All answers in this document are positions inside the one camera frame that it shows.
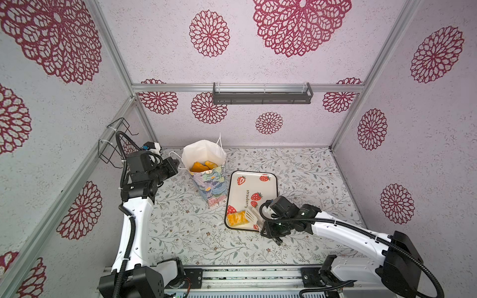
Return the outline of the flaky fake pastry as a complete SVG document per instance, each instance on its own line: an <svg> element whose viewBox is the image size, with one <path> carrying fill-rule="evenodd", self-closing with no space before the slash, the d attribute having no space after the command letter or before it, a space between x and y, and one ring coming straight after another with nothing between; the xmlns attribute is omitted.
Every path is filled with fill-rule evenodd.
<svg viewBox="0 0 477 298"><path fill-rule="evenodd" d="M229 227L237 227L249 223L246 217L246 211L227 214L227 222Z"/></svg>

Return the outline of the floral paper gift bag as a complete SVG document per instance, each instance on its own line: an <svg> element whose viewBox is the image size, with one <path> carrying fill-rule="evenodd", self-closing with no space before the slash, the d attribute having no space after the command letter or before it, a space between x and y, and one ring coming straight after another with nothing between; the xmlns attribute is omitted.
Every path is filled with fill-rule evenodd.
<svg viewBox="0 0 477 298"><path fill-rule="evenodd" d="M209 207L215 206L227 198L227 154L223 149L221 138L218 138L215 142L199 140L185 146L181 155L171 151L168 156L177 157L180 160L181 165L179 169L189 175L199 194ZM204 164L206 161L211 161L217 164L218 167L201 173L190 171L193 163L200 162Z"/></svg>

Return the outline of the round knotted fake bread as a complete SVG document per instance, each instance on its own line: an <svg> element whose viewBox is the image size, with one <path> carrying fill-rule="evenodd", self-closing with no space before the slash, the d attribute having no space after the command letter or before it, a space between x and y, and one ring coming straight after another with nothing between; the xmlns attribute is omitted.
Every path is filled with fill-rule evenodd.
<svg viewBox="0 0 477 298"><path fill-rule="evenodd" d="M213 169L215 169L215 168L218 167L217 164L215 164L215 163L213 163L213 162L211 162L211 161L206 161L204 164L205 164L205 166L207 166L210 170L213 170Z"/></svg>

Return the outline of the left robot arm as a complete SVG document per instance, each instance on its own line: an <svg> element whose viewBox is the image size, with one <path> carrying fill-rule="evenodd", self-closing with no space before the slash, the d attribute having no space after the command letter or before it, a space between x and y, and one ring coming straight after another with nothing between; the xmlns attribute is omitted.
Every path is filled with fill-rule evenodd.
<svg viewBox="0 0 477 298"><path fill-rule="evenodd" d="M178 160L163 159L150 145L125 157L118 207L124 221L111 272L99 280L98 290L104 298L163 298L166 287L185 282L178 257L154 266L146 247L156 193L178 173L178 165Z"/></svg>

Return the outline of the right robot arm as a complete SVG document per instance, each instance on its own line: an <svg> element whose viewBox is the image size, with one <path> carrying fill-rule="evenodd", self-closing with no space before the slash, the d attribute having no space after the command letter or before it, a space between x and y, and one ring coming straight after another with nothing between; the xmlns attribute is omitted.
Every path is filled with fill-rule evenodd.
<svg viewBox="0 0 477 298"><path fill-rule="evenodd" d="M423 261L409 237L401 232L388 235L365 230L318 207L309 204L298 207L284 196L261 206L253 202L243 217L258 228L261 236L277 245L293 231L305 232L339 242L366 256L365 261L327 256L313 274L303 275L305 288L300 297L312 292L338 296L359 281L382 284L402 298L418 296Z"/></svg>

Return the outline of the white strawberry tray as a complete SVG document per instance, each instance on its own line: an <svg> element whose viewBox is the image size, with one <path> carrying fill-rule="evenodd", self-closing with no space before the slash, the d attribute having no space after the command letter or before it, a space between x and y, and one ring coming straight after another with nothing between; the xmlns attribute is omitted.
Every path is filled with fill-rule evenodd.
<svg viewBox="0 0 477 298"><path fill-rule="evenodd" d="M250 222L237 227L229 227L227 214L245 211L248 206L256 207L259 211L263 203L276 197L278 197L278 181L274 174L251 171L233 172L224 218L226 227L232 230L260 231L261 227L252 225Z"/></svg>

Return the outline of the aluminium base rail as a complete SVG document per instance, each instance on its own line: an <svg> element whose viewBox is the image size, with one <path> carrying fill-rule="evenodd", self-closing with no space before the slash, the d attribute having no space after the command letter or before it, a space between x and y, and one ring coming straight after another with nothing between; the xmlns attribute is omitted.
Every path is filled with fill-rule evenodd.
<svg viewBox="0 0 477 298"><path fill-rule="evenodd" d="M175 298L297 298L300 269L319 265L186 266L203 270L201 289L165 289Z"/></svg>

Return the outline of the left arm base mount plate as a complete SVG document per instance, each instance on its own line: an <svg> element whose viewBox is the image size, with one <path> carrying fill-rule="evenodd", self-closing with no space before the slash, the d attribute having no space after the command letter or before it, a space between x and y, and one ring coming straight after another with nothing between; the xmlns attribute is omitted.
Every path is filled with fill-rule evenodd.
<svg viewBox="0 0 477 298"><path fill-rule="evenodd" d="M203 270L184 269L180 271L175 279L167 284L165 289L195 290L202 288Z"/></svg>

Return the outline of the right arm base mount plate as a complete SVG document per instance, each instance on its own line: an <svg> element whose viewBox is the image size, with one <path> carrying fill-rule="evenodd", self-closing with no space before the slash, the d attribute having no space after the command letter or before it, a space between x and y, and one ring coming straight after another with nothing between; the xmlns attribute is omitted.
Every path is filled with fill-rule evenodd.
<svg viewBox="0 0 477 298"><path fill-rule="evenodd" d="M302 267L300 273L305 288L331 287L334 284L327 271L320 266Z"/></svg>

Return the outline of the black wall shelf rail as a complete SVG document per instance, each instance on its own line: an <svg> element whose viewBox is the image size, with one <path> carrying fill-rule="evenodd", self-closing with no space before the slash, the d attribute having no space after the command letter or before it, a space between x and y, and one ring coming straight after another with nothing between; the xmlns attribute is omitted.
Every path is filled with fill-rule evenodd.
<svg viewBox="0 0 477 298"><path fill-rule="evenodd" d="M310 104L314 92L309 83L299 91L221 91L216 83L212 89L212 100L216 105L286 105Z"/></svg>

